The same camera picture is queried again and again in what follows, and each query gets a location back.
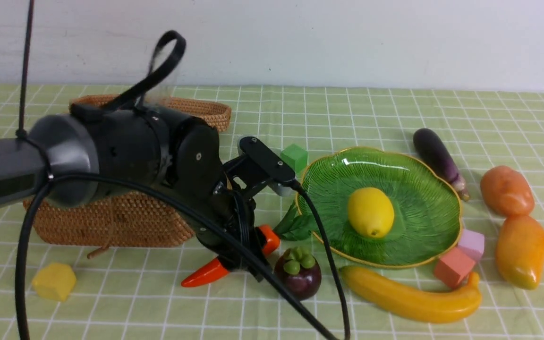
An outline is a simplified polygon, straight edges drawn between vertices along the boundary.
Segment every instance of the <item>yellow banana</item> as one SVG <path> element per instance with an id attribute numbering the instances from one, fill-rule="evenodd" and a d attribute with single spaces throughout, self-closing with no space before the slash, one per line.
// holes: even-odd
<path id="1" fill-rule="evenodd" d="M 370 269 L 346 265 L 341 277 L 354 293 L 402 318 L 425 323 L 453 323 L 470 316 L 482 303 L 477 288 L 480 276 L 451 292 L 425 292 L 390 280 Z"/>

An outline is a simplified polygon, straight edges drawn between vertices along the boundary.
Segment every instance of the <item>yellow lemon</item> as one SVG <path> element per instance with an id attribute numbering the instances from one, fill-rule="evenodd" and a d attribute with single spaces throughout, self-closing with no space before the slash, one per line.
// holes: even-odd
<path id="1" fill-rule="evenodd" d="M 382 238 L 393 225 L 394 211 L 387 195 L 375 187 L 363 187 L 350 195 L 348 220 L 363 237 Z"/>

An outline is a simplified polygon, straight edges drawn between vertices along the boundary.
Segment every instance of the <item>pink cube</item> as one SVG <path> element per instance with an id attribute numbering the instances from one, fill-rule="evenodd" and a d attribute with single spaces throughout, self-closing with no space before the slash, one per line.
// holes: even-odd
<path id="1" fill-rule="evenodd" d="M 471 260 L 478 262 L 482 258 L 482 254 L 484 254 L 484 235 L 464 229 L 457 247 Z"/>

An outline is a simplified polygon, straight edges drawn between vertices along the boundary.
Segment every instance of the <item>toy vegetable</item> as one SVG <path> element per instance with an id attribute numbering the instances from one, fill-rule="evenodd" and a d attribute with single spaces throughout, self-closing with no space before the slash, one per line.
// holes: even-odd
<path id="1" fill-rule="evenodd" d="M 528 215 L 505 219 L 497 239 L 494 260 L 507 282 L 534 290 L 543 277 L 544 228 Z"/>
<path id="2" fill-rule="evenodd" d="M 413 144 L 423 163 L 427 164 L 436 176 L 447 181 L 459 197 L 467 202 L 470 199 L 467 183 L 440 136 L 431 129 L 423 127 L 415 131 Z"/>
<path id="3" fill-rule="evenodd" d="M 529 215 L 535 208 L 526 178 L 507 165 L 488 170 L 480 180 L 480 190 L 486 206 L 505 217 Z"/>
<path id="4" fill-rule="evenodd" d="M 276 261 L 274 273 L 300 301 L 313 297 L 322 282 L 320 265 L 304 247 L 287 249 Z"/>
<path id="5" fill-rule="evenodd" d="M 482 303 L 479 275 L 451 292 L 425 292 L 357 265 L 340 269 L 347 286 L 360 297 L 402 318 L 424 323 L 453 323 L 473 314 Z"/>

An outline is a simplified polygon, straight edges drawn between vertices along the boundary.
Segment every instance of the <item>red cube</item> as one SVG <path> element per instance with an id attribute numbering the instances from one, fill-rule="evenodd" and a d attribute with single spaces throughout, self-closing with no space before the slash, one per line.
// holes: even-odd
<path id="1" fill-rule="evenodd" d="M 476 262 L 467 256 L 462 250 L 454 247 L 440 257 L 433 273 L 436 278 L 451 288 L 459 288 L 463 280 L 471 273 Z"/>

